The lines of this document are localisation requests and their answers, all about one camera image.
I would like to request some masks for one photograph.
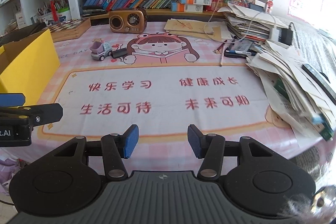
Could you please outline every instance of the toy truck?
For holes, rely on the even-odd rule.
[[[103,61],[105,57],[112,55],[112,48],[110,44],[101,39],[95,39],[90,47],[90,50],[91,57],[94,60]]]

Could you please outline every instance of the power adapter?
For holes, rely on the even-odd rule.
[[[280,42],[288,46],[292,45],[293,31],[291,29],[281,29]]]
[[[269,30],[269,39],[272,41],[279,41],[279,33],[280,31],[277,29],[277,27],[273,27]]]

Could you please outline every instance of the brown radio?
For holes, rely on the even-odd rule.
[[[110,28],[112,32],[142,33],[147,27],[145,9],[120,9],[110,11]]]

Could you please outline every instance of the yellow box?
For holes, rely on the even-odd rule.
[[[49,30],[0,47],[0,93],[23,93],[35,105],[59,67]]]

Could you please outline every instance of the paper pile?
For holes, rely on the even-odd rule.
[[[302,139],[298,134],[330,139],[336,128],[336,106],[301,68],[307,61],[293,46],[277,42],[266,41],[255,50],[259,53],[246,60],[260,77],[272,110],[290,124],[297,139]]]
[[[168,19],[164,29],[171,34],[202,39],[213,39],[218,42],[224,42],[227,39],[232,39],[224,22],[207,23],[197,20]]]
[[[248,39],[252,41],[264,41],[269,38],[269,30],[274,26],[274,19],[269,14],[259,14],[259,12],[228,3],[227,7],[222,7],[218,12],[225,12],[226,24],[231,32],[233,32],[238,38],[242,38],[244,35],[248,35]],[[247,33],[248,26],[251,23],[249,32]],[[277,27],[287,28],[281,20],[275,18]]]

